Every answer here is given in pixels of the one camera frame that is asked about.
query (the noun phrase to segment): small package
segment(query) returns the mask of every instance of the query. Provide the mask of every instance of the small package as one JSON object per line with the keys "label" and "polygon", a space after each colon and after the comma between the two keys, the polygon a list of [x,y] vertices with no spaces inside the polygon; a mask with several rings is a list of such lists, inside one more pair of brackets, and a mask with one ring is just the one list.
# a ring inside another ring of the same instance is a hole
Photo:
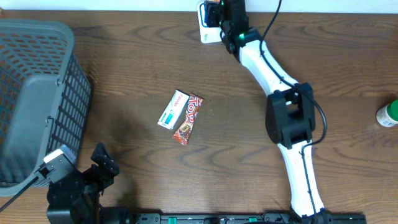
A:
{"label": "small package", "polygon": [[157,124],[172,130],[188,99],[189,96],[187,94],[176,90],[172,100],[170,100],[169,105],[167,105],[166,110],[164,110]]}
{"label": "small package", "polygon": [[173,138],[179,143],[186,146],[189,137],[192,133],[193,123],[198,116],[198,110],[203,102],[203,98],[191,93],[189,96],[187,112],[185,112],[185,121],[181,124],[180,128],[175,132]]}

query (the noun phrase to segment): white wall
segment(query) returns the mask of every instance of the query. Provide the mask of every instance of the white wall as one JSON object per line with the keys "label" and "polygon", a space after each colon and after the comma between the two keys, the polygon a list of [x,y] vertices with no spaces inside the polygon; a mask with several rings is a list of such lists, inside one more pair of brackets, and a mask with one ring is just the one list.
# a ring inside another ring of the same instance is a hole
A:
{"label": "white wall", "polygon": [[[194,11],[200,0],[0,0],[3,9]],[[273,12],[278,0],[246,0],[246,10]],[[282,0],[282,12],[398,13],[398,0]]]}

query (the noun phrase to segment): wood grain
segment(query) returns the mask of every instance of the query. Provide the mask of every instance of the wood grain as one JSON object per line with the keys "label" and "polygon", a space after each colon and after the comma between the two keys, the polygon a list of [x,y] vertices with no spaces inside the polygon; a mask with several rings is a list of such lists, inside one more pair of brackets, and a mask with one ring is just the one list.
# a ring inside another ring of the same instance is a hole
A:
{"label": "wood grain", "polygon": [[[94,80],[79,169],[89,168],[98,141],[121,167],[104,206],[165,213],[289,209],[284,160],[264,126],[266,97],[222,44],[200,42],[195,13],[5,15],[61,21],[75,33],[75,53]],[[249,14],[259,30],[271,17]],[[313,150],[326,208],[363,212],[368,223],[398,222],[398,129],[375,119],[398,98],[397,37],[396,15],[290,13],[267,36],[273,56],[294,78],[310,82],[327,115],[328,136]],[[156,124],[176,88],[205,98],[186,147]],[[28,190],[0,222],[48,222],[46,193]]]}

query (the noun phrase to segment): gray plastic basket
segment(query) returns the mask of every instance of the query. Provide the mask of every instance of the gray plastic basket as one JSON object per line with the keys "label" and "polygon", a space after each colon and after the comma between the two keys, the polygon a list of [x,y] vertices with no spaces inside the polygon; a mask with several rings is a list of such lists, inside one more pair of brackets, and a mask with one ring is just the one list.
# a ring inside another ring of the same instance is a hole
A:
{"label": "gray plastic basket", "polygon": [[91,88],[74,44],[62,23],[0,19],[0,197],[18,193],[62,144],[78,156]]}

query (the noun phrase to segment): green led light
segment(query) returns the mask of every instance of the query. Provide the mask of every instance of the green led light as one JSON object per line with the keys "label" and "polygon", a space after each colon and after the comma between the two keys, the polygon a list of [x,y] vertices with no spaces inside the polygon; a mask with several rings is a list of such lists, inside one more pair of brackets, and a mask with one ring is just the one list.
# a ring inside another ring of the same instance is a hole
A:
{"label": "green led light", "polygon": [[169,218],[169,224],[177,224],[177,218],[170,217]]}

